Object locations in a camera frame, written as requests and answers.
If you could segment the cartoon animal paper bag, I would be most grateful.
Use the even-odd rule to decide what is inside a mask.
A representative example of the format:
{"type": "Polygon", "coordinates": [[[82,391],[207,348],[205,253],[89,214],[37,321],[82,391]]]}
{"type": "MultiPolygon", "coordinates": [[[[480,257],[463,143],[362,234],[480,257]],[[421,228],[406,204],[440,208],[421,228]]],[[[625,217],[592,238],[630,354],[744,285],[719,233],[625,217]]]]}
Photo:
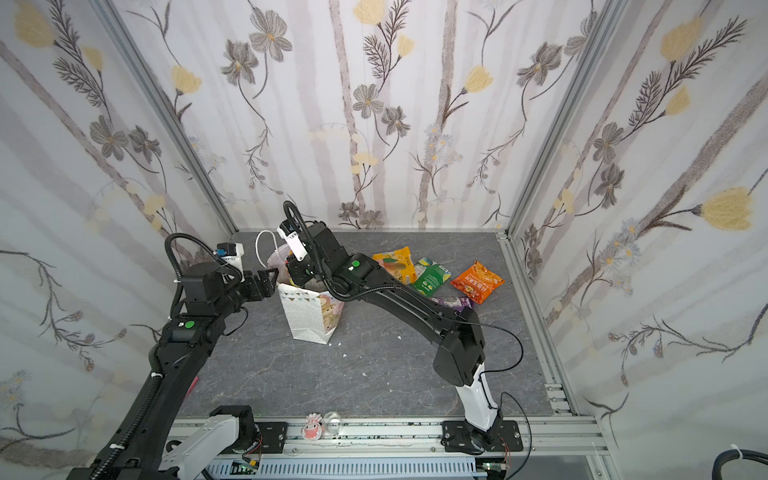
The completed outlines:
{"type": "Polygon", "coordinates": [[[292,282],[286,267],[290,248],[286,243],[278,243],[274,231],[260,231],[254,240],[254,250],[262,267],[278,270],[278,296],[292,338],[327,344],[339,325],[344,304],[313,281],[308,284],[309,289],[292,282]]]}

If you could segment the yellow snack packet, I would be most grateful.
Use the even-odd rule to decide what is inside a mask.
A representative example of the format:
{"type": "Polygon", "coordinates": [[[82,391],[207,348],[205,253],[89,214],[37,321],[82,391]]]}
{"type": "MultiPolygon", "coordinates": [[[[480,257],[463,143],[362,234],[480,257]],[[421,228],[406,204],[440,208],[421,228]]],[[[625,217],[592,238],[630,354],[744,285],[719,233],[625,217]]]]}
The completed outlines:
{"type": "Polygon", "coordinates": [[[417,278],[408,246],[390,252],[374,254],[372,258],[403,284],[412,284],[417,278]]]}

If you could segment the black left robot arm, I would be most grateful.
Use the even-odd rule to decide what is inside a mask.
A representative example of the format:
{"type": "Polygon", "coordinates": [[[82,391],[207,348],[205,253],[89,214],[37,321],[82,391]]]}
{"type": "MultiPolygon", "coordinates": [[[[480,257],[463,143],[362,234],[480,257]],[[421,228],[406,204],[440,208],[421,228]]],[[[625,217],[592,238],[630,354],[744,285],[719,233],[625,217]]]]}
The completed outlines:
{"type": "Polygon", "coordinates": [[[275,268],[252,272],[234,265],[240,252],[220,243],[211,259],[182,269],[173,251],[176,240],[198,246],[202,240],[183,233],[164,241],[175,274],[176,290],[169,319],[148,354],[150,372],[129,412],[108,444],[87,467],[70,471],[71,479],[194,479],[220,453],[260,450],[264,439],[247,405],[216,408],[207,425],[167,450],[174,420],[187,394],[224,335],[227,318],[250,302],[271,297],[275,268]]]}

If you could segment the purple candy packet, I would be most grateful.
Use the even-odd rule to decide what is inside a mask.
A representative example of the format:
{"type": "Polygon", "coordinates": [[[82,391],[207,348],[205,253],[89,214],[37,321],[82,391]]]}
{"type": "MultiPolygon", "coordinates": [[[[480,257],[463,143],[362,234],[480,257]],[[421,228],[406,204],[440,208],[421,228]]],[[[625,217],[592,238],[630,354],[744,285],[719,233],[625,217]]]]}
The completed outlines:
{"type": "Polygon", "coordinates": [[[472,300],[467,297],[434,297],[433,300],[440,306],[449,307],[458,312],[473,307],[472,300]]]}

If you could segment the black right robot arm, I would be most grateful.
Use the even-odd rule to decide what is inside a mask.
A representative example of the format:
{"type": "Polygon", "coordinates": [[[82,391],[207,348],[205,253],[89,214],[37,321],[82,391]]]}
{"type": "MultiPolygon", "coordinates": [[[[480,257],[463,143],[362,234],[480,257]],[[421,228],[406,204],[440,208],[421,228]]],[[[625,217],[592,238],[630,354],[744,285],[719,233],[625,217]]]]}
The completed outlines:
{"type": "Polygon", "coordinates": [[[348,253],[324,222],[305,221],[292,201],[283,202],[283,211],[278,230],[291,250],[286,268],[293,283],[318,281],[336,300],[369,303],[413,328],[436,347],[433,369],[457,389],[466,423],[486,436],[498,429],[503,416],[481,380],[485,338],[476,312],[442,306],[373,258],[348,253]]]}

